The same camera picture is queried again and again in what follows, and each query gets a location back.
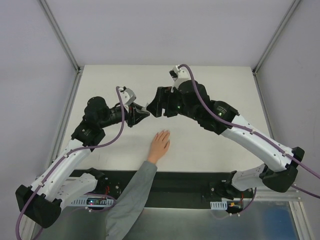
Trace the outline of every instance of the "gray sleeve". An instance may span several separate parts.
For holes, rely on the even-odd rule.
[[[106,240],[122,240],[143,211],[157,166],[144,161],[106,216]]]

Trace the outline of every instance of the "human hand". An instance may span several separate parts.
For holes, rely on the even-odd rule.
[[[160,158],[162,158],[169,149],[170,146],[170,132],[168,130],[158,132],[151,143],[148,162],[156,164]]]

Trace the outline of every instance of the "gray floor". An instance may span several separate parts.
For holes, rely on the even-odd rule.
[[[83,209],[69,214],[74,209],[67,207],[39,240],[104,240],[106,214]],[[206,209],[146,208],[124,240],[299,239],[287,202],[254,202],[240,217],[218,219],[225,214]]]

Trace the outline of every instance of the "white table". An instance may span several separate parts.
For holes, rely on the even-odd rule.
[[[157,87],[171,86],[164,65],[86,65],[78,87],[63,139],[64,147],[84,115],[87,101],[101,96],[111,108],[118,103],[116,86],[132,89],[137,104],[150,103]],[[268,128],[254,78],[249,67],[192,66],[195,79],[203,84],[213,100],[225,101],[260,131]],[[113,139],[120,124],[105,128],[101,144]],[[120,139],[105,148],[95,149],[77,169],[137,170],[147,157],[156,132],[169,129],[171,145],[157,166],[168,172],[231,172],[254,168],[262,161],[237,143],[204,130],[185,116],[155,118],[152,115],[139,124],[125,126]]]

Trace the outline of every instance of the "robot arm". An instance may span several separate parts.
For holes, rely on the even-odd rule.
[[[299,161],[302,160],[304,151],[300,147],[291,149],[264,135],[226,102],[210,100],[206,88],[195,82],[204,103],[219,119],[247,126],[252,129],[252,132],[224,124],[219,119],[212,117],[200,103],[187,71],[175,66],[169,73],[174,81],[173,86],[158,87],[154,100],[146,107],[147,111],[156,118],[162,115],[162,109],[164,109],[163,115],[168,118],[180,114],[194,119],[204,129],[237,142],[264,162],[261,166],[253,169],[232,172],[229,180],[216,188],[215,192],[219,196],[229,199],[236,196],[239,191],[259,186],[267,186],[281,193],[286,192],[296,179],[298,165],[254,132],[260,133],[272,143],[280,146],[286,154]]]
[[[120,91],[120,95],[125,108],[124,119],[129,127],[138,124],[142,119],[150,115],[148,112],[143,111],[140,105],[134,103],[136,96],[131,89],[124,87]],[[67,153],[80,147],[97,146],[105,136],[103,128],[121,121],[122,112],[120,106],[116,105],[113,108],[109,108],[102,97],[92,97],[87,102],[81,123],[71,135],[71,140],[60,156],[31,186],[21,185],[16,190],[15,195],[20,211],[39,186],[41,186],[40,189],[24,214],[43,228],[50,227],[66,206],[86,193],[97,192],[104,194],[108,186],[108,194],[117,198],[120,195],[119,186],[112,183],[103,173],[94,168],[90,168],[71,183],[65,184],[65,181],[94,148],[81,149],[69,155]],[[49,173],[49,177],[43,184],[44,178]]]

